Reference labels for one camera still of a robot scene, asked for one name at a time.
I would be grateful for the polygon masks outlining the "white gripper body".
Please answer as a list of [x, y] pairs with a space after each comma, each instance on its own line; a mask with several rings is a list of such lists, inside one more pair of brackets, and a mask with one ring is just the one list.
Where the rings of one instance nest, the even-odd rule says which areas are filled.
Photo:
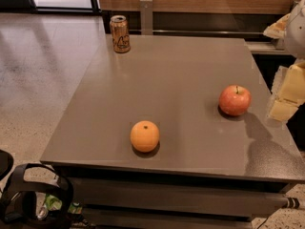
[[284, 46], [295, 58], [305, 58], [305, 0], [300, 0], [290, 13], [285, 28]]

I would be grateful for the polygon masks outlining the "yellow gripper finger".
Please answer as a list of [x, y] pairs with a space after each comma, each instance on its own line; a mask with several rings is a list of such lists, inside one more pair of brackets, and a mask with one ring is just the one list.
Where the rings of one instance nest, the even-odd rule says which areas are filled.
[[285, 35], [285, 28], [287, 26], [287, 22], [290, 14], [285, 14], [272, 25], [268, 26], [263, 34], [272, 39], [283, 39]]
[[286, 122], [305, 103], [305, 62], [280, 66], [274, 75], [267, 117]]

